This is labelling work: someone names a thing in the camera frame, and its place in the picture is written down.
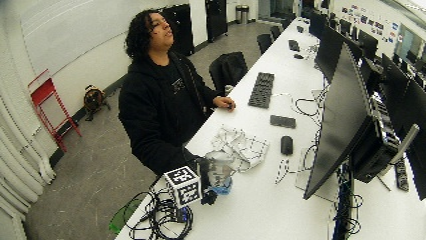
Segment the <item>computer mouse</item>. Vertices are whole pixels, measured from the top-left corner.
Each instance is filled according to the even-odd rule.
[[[293,154],[293,138],[290,136],[282,136],[281,138],[281,153],[283,155]]]
[[[303,56],[299,55],[299,54],[294,54],[294,58],[297,58],[297,59],[303,59]]]

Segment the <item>office chair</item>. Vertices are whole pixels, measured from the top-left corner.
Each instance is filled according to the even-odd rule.
[[[257,36],[257,44],[258,44],[258,48],[261,50],[261,54],[263,54],[271,45],[270,34],[258,35]]]
[[[282,31],[289,27],[291,22],[293,22],[293,20],[289,18],[281,20]]]
[[[225,86],[235,86],[247,73],[247,65],[242,52],[222,54],[211,62],[209,73],[215,90],[225,93]]]
[[[271,33],[271,38],[274,39],[274,41],[277,40],[277,38],[279,37],[281,31],[278,26],[271,26],[270,27],[270,33]]]

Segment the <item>white cube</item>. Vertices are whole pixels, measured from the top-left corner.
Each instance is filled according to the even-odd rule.
[[[199,177],[187,166],[166,172],[163,178],[167,182],[169,192],[178,208],[201,200]]]

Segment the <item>trash can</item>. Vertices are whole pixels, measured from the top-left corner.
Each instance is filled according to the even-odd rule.
[[[238,24],[241,23],[241,5],[235,6],[235,21]]]
[[[247,24],[249,23],[249,6],[241,5],[241,23]]]

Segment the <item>small device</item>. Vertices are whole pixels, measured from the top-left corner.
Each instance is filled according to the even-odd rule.
[[[286,127],[286,128],[295,128],[295,119],[282,116],[270,115],[270,125]]]
[[[290,136],[282,136],[281,138],[281,153],[285,155],[293,154],[293,138]]]

